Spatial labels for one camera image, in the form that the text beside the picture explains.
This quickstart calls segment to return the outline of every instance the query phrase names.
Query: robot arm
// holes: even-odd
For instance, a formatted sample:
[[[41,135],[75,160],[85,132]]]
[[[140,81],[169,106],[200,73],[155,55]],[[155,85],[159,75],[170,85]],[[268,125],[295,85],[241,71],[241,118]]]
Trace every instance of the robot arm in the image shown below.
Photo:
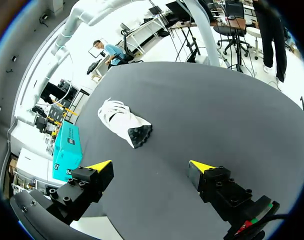
[[[113,11],[136,1],[144,0],[79,0],[73,6],[64,28],[55,40],[55,44],[51,50],[51,53],[55,56],[56,60],[50,64],[46,76],[43,79],[38,80],[34,87],[27,92],[28,95],[24,98],[23,103],[20,106],[20,113],[17,118],[34,126],[37,116],[31,109],[38,103],[41,93],[53,73],[70,54],[65,47],[65,44],[71,39],[81,23],[85,23],[88,26],[94,26]],[[212,36],[207,13],[200,5],[199,0],[176,1],[186,3],[187,8],[190,10],[200,29],[202,39],[207,49],[209,63],[218,67],[219,58],[217,55],[216,43]]]
[[[54,72],[60,64],[69,56],[70,52],[65,44],[71,39],[81,23],[94,26],[113,11],[136,1],[143,0],[80,0],[72,8],[70,15],[64,25],[62,32],[58,35],[51,49],[55,60],[50,63],[49,70],[45,77],[38,80],[27,96],[24,97],[20,106],[18,119],[34,126],[37,115],[31,109],[38,103],[41,93],[48,84]]]

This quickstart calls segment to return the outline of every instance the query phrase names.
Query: white sneaker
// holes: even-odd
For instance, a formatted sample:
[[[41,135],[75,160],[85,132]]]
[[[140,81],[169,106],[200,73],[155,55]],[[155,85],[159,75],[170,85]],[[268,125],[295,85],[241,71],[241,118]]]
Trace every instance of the white sneaker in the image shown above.
[[[284,82],[281,82],[277,76],[275,78],[276,78],[276,81],[277,81],[277,88],[281,92],[283,92],[283,90],[284,90]]]
[[[268,67],[268,66],[264,65],[263,70],[264,70],[264,72],[266,72],[267,74],[269,74],[269,73],[271,73],[272,67]]]
[[[151,123],[135,116],[121,101],[110,98],[105,100],[97,115],[108,129],[126,140],[134,149],[142,146],[152,131]]]

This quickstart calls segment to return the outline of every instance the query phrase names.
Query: black pants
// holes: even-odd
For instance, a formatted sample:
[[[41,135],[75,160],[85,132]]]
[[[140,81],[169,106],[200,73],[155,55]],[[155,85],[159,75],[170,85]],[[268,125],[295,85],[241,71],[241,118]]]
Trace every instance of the black pants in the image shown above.
[[[281,20],[272,13],[255,12],[255,14],[262,37],[264,65],[269,68],[273,66],[274,53],[272,40],[274,40],[276,76],[281,82],[284,82],[287,69],[287,54],[283,24]]]
[[[119,65],[122,65],[122,64],[125,64],[125,63],[123,63],[123,62],[121,62],[121,61],[119,61],[118,62],[118,64],[117,65],[112,65],[111,63],[107,66],[107,70],[109,70],[111,67],[113,67],[113,66],[119,66]]]

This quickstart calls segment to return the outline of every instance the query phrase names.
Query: man in blue shirt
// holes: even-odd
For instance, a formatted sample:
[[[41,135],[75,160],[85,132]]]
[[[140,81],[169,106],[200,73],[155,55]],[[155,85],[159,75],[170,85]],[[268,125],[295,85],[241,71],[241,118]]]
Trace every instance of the man in blue shirt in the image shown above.
[[[106,44],[104,45],[100,40],[96,40],[93,43],[93,47],[97,49],[104,49],[109,54],[109,59],[105,62],[106,65],[108,65],[107,69],[110,69],[110,67],[122,65],[123,63],[116,57],[118,55],[120,58],[124,59],[125,55],[121,48],[115,45]]]

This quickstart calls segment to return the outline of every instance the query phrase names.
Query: screw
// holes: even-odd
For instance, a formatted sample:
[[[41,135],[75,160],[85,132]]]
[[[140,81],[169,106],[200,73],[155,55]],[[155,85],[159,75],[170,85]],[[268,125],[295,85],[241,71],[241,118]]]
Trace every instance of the screw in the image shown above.
[[[28,209],[27,209],[26,206],[23,206],[23,207],[21,208],[21,210],[22,210],[23,213],[26,213],[26,212],[28,211]]]
[[[67,204],[71,203],[71,198],[69,196],[65,196],[63,198],[63,202],[65,202],[65,204],[67,205]]]
[[[236,199],[235,197],[232,197],[231,199],[230,199],[230,202],[231,203],[237,203],[239,200],[238,199]]]
[[[67,183],[70,184],[70,185],[74,185],[74,179],[73,178],[69,178],[67,180]]]
[[[82,188],[82,187],[84,187],[84,186],[86,185],[86,183],[85,183],[84,181],[80,181],[80,182],[78,183],[78,185]]]
[[[57,190],[55,190],[54,188],[51,188],[49,192],[52,198],[56,199],[58,197]]]

